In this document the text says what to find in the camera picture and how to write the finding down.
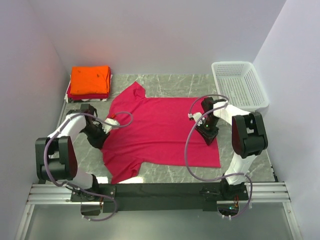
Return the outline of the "aluminium rail frame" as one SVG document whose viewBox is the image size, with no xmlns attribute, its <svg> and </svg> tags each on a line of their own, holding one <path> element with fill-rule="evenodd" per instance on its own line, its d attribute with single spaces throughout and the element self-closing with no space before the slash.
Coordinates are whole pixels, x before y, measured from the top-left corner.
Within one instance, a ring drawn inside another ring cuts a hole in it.
<svg viewBox="0 0 320 240">
<path fill-rule="evenodd" d="M 102 206 L 99 201 L 73 201 L 75 194 L 65 187 L 57 187 L 52 183 L 33 184 L 25 204 L 24 212 L 15 235 L 16 240 L 24 240 L 36 205 L 80 205 Z M 286 184 L 284 182 L 254 182 L 252 184 L 253 203 L 282 203 L 285 216 L 294 240 L 301 240 L 302 234 L 296 220 Z"/>
</svg>

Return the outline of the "magenta t shirt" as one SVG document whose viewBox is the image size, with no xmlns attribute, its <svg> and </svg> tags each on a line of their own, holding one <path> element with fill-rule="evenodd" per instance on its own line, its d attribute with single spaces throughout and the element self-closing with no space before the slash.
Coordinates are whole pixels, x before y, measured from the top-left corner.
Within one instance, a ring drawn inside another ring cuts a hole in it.
<svg viewBox="0 0 320 240">
<path fill-rule="evenodd" d="M 201 112 L 200 102 L 194 97 L 146 97 L 145 89 L 134 82 L 111 103 L 108 117 L 120 124 L 114 129 L 101 149 L 104 165 L 117 184 L 139 173 L 142 163 L 184 166 L 187 137 L 195 124 L 188 118 L 190 107 Z"/>
</svg>

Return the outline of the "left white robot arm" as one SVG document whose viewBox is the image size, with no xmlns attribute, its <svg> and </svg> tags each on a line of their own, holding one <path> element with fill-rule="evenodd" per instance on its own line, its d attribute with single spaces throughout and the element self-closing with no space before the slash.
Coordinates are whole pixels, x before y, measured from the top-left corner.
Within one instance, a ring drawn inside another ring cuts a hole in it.
<svg viewBox="0 0 320 240">
<path fill-rule="evenodd" d="M 41 181 L 50 181 L 47 169 L 58 184 L 69 182 L 74 187 L 71 189 L 75 195 L 87 201 L 99 199 L 100 188 L 95 175 L 89 174 L 78 168 L 78 162 L 73 142 L 78 134 L 84 133 L 89 144 L 102 149 L 104 142 L 110 135 L 103 130 L 103 124 L 95 118 L 98 116 L 97 109 L 90 104 L 82 104 L 80 109 L 67 112 L 67 119 L 60 127 L 47 137 L 40 137 L 35 141 L 36 175 Z"/>
</svg>

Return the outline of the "folded orange t shirt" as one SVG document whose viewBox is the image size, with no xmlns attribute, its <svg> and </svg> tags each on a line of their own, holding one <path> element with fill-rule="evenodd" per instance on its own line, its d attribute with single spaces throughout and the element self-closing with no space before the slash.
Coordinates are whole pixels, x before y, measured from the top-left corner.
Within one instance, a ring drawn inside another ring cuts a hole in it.
<svg viewBox="0 0 320 240">
<path fill-rule="evenodd" d="M 111 69 L 103 66 L 73 66 L 70 75 L 70 93 L 75 96 L 108 94 Z"/>
</svg>

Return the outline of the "white plastic basket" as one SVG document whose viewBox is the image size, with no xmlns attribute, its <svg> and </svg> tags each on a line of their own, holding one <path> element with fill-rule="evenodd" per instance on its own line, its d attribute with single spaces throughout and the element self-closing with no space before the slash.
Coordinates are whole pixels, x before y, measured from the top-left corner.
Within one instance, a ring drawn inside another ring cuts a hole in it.
<svg viewBox="0 0 320 240">
<path fill-rule="evenodd" d="M 269 99 L 256 68 L 248 61 L 220 61 L 211 65 L 217 93 L 248 112 L 269 106 Z"/>
</svg>

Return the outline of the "black base beam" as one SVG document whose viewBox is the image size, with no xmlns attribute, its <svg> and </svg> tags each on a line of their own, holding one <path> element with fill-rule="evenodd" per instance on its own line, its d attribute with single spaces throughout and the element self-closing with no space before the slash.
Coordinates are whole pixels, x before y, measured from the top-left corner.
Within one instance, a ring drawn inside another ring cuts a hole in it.
<svg viewBox="0 0 320 240">
<path fill-rule="evenodd" d="M 228 185 L 222 182 L 192 183 L 118 183 L 99 184 L 101 199 L 76 190 L 73 203 L 97 202 L 103 213 L 118 211 L 203 210 L 216 212 L 219 202 L 236 203 L 249 200 L 251 193 L 244 183 Z"/>
</svg>

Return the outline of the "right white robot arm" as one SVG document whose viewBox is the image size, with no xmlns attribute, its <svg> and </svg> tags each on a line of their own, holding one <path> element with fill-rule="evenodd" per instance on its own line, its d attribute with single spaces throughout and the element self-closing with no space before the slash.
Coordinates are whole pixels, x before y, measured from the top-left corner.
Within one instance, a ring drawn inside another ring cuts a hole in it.
<svg viewBox="0 0 320 240">
<path fill-rule="evenodd" d="M 209 146 L 219 133 L 217 123 L 225 121 L 231 126 L 233 157 L 219 183 L 216 196 L 221 200 L 237 200 L 245 195 L 246 174 L 253 161 L 268 147 L 268 138 L 263 117 L 259 112 L 242 110 L 229 103 L 226 97 L 205 97 L 201 102 L 203 112 L 188 113 L 194 120 L 195 129 Z"/>
</svg>

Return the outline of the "folded red t shirt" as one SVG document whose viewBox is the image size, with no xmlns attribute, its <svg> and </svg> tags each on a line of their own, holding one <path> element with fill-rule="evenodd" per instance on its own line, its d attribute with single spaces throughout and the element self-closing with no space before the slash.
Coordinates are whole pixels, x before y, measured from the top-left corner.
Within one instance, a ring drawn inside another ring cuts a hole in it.
<svg viewBox="0 0 320 240">
<path fill-rule="evenodd" d="M 66 90 L 66 95 L 68 98 L 75 101 L 84 100 L 84 99 L 100 100 L 100 99 L 107 99 L 109 97 L 109 93 L 90 93 L 90 94 L 74 95 L 74 94 L 71 94 L 71 85 L 68 86 Z"/>
</svg>

